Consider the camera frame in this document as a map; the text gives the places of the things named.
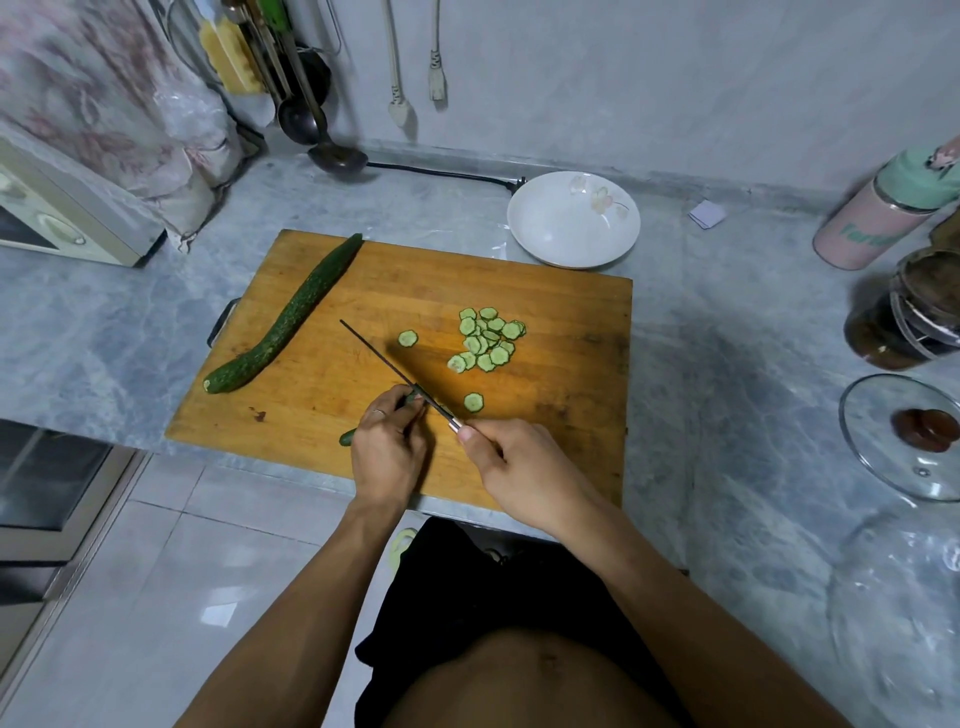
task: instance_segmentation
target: microwave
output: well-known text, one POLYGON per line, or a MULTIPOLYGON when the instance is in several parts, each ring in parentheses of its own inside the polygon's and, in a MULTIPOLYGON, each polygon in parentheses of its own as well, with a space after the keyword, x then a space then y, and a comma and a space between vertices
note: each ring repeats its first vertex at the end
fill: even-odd
POLYGON ((0 138, 0 246, 132 266, 164 234, 149 213, 107 204, 85 182, 0 138))

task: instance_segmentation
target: black shorts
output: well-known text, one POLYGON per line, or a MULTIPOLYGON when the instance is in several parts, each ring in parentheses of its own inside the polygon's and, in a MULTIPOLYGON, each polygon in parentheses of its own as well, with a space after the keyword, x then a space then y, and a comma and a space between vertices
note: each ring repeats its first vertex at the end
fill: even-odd
POLYGON ((650 650, 607 587, 565 548, 531 543, 503 563, 453 521, 429 519, 400 558, 370 635, 357 645, 373 668, 357 728, 379 728, 427 670, 508 627, 554 632, 614 662, 682 726, 694 726, 650 650))

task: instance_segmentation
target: hand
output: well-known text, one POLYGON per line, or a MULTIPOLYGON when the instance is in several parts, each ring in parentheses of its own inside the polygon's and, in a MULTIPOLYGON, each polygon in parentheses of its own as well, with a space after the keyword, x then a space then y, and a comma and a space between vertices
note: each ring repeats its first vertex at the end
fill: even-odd
POLYGON ((600 498, 543 425, 471 420, 457 439, 500 507, 554 538, 560 539, 563 526, 600 498))
POLYGON ((396 409, 410 392, 410 387, 398 384, 373 400, 360 418, 350 446, 359 503, 402 511, 417 487, 427 450, 422 422, 425 402, 417 397, 396 409))

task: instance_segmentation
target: white plate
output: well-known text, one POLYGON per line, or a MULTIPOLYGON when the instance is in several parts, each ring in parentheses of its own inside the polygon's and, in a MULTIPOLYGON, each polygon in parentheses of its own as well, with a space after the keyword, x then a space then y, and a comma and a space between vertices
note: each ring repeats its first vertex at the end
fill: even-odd
POLYGON ((587 172, 550 172, 524 184, 507 225, 530 255, 561 268, 595 268, 629 251, 640 233, 636 203, 587 172))

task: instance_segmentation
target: white tile floor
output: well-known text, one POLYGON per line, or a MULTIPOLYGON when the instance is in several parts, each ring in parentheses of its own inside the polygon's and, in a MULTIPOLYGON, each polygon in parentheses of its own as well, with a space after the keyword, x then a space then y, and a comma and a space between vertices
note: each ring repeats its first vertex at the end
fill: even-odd
MULTIPOLYGON (((155 455, 30 666, 0 728, 168 728, 333 532, 348 499, 155 455)), ((408 511, 398 528, 426 517, 408 511)), ((324 726, 353 724, 352 648, 392 579, 381 558, 324 726)))

